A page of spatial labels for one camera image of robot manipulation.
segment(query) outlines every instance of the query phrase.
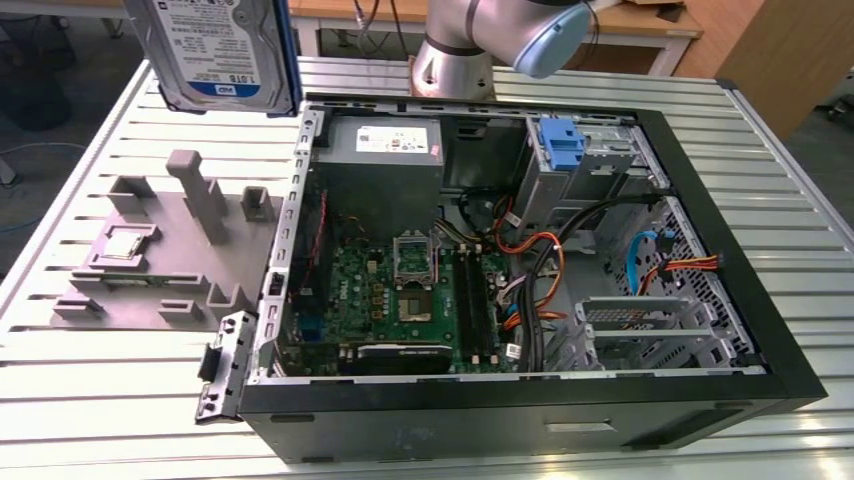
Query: connector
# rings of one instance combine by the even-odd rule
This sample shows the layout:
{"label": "connector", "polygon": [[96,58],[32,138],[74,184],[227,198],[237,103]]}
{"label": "connector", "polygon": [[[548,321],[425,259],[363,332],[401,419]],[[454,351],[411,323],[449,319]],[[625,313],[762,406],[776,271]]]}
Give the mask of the connector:
{"label": "connector", "polygon": [[673,230],[665,230],[656,237],[656,251],[660,253],[670,254],[673,247],[677,243],[677,232]]}

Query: wd hard drive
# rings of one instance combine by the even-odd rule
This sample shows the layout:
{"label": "wd hard drive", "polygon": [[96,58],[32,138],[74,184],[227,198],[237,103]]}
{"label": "wd hard drive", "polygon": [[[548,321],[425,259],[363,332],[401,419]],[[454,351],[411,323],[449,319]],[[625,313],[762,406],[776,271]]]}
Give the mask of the wd hard drive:
{"label": "wd hard drive", "polygon": [[297,115],[287,0],[126,0],[171,110]]}

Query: blue cap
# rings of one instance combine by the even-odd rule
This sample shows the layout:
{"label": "blue cap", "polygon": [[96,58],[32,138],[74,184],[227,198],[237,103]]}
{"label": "blue cap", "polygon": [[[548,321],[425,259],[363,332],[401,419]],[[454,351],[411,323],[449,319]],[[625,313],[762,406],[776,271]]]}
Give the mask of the blue cap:
{"label": "blue cap", "polygon": [[590,10],[580,3],[558,15],[522,49],[513,68],[534,78],[546,78],[566,64],[582,44],[590,25]]}

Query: white label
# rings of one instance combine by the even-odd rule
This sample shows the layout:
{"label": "white label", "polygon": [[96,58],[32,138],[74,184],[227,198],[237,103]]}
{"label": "white label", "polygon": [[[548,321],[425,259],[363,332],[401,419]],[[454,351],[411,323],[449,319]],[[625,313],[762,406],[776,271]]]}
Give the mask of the white label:
{"label": "white label", "polygon": [[519,360],[522,358],[522,347],[519,345],[517,345],[515,343],[509,343],[507,344],[507,351],[506,351],[505,355],[507,356],[507,358],[513,358],[515,360]]}
{"label": "white label", "polygon": [[217,85],[217,94],[230,95],[234,97],[238,95],[238,89],[234,85]]}
{"label": "white label", "polygon": [[522,219],[513,212],[507,212],[507,214],[505,215],[505,220],[507,220],[507,223],[510,223],[514,227],[519,228]]}
{"label": "white label", "polygon": [[427,129],[418,127],[361,127],[357,152],[427,153]]}
{"label": "white label", "polygon": [[[261,85],[253,39],[233,20],[237,0],[151,0],[189,82]],[[238,95],[237,88],[218,95]]]}
{"label": "white label", "polygon": [[697,32],[690,30],[668,30],[668,35],[672,37],[696,37]]}

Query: metal table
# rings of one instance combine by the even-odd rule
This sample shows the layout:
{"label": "metal table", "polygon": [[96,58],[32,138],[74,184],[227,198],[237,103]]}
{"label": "metal table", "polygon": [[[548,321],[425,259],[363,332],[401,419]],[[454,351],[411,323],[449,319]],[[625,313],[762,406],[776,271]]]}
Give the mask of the metal table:
{"label": "metal table", "polygon": [[[302,59],[310,91],[402,95],[398,62]],[[298,122],[171,113],[143,63],[0,287],[0,477],[848,478],[854,471],[854,236],[738,92],[713,81],[497,69],[502,100],[665,112],[830,397],[678,451],[417,463],[285,465],[246,424],[197,427],[195,373],[209,333],[48,328],[111,211],[117,175],[178,191],[166,158],[202,152],[226,192],[283,191]]]}

